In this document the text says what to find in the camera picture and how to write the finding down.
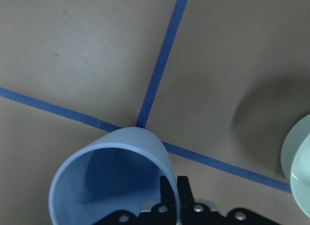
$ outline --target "blue tape strip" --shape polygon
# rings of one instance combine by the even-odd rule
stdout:
[[[66,117],[68,119],[72,119],[75,121],[79,121],[82,122],[84,124],[87,124],[89,126],[92,127],[96,127],[99,128],[101,130],[107,131],[107,132],[113,132],[115,130],[120,129],[121,127],[115,126],[113,124],[101,121],[99,119],[96,119],[94,117],[88,116],[88,115],[84,115],[81,113],[78,113],[76,111],[73,110],[69,110],[60,106],[56,106],[47,102],[43,102],[41,100],[38,99],[34,99],[28,96],[25,96],[23,94],[20,93],[16,93],[4,88],[0,88],[0,96],[13,100],[15,102],[19,102],[25,105],[29,105],[35,108],[38,108],[40,110],[44,110],[50,113],[53,113],[55,115],[60,115],[63,117]]]
[[[178,146],[175,146],[169,143],[163,142],[163,144],[165,145],[167,151],[172,154],[182,156],[184,158],[201,163],[203,165],[207,165],[207,166],[222,170],[224,172],[234,174],[236,176],[239,176],[239,177],[242,177],[242,178],[245,178],[245,179],[266,185],[266,186],[270,186],[272,188],[275,188],[275,189],[278,189],[278,190],[281,190],[287,193],[292,193],[290,185],[282,181],[269,178],[269,177],[266,177],[258,173],[254,173],[244,168],[239,168],[237,166],[230,165],[228,163],[195,153],[193,151],[189,151],[187,149],[183,149],[181,147],[178,147]]]
[[[153,75],[150,80],[149,87],[146,91],[146,95],[144,97],[144,101],[138,116],[136,124],[137,127],[144,128],[146,125],[187,1],[188,0],[176,1],[166,35],[157,58]]]

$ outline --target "black metal bracket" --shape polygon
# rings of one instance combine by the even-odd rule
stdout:
[[[194,200],[188,177],[178,176],[177,188],[181,200],[182,225],[279,225],[244,208],[222,216],[213,202]],[[176,204],[173,190],[166,177],[160,177],[161,199],[147,203],[139,216],[126,210],[117,210],[93,225],[175,225]]]

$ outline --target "bolt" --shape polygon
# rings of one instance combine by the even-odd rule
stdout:
[[[119,217],[118,221],[120,223],[126,223],[129,221],[129,216],[128,214],[123,214],[121,217]]]
[[[195,204],[193,209],[194,209],[195,212],[198,212],[198,213],[203,212],[203,210],[204,210],[202,204]]]
[[[160,207],[158,207],[158,211],[159,213],[166,213],[168,211],[168,208],[166,205],[161,205]]]
[[[239,221],[243,221],[247,219],[246,214],[244,214],[242,211],[238,211],[234,214],[234,217],[239,220]]]

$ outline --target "beige tabletop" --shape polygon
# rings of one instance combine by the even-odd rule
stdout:
[[[176,2],[0,0],[0,225],[50,225],[61,163],[136,125]],[[187,2],[145,128],[223,215],[310,223],[279,161],[310,113],[309,3]]]

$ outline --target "blue cup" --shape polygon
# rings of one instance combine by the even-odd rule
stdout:
[[[160,199],[166,176],[180,203],[168,153],[153,133],[137,127],[105,135],[69,157],[49,191],[54,225],[91,225],[116,210],[136,216],[147,201]]]

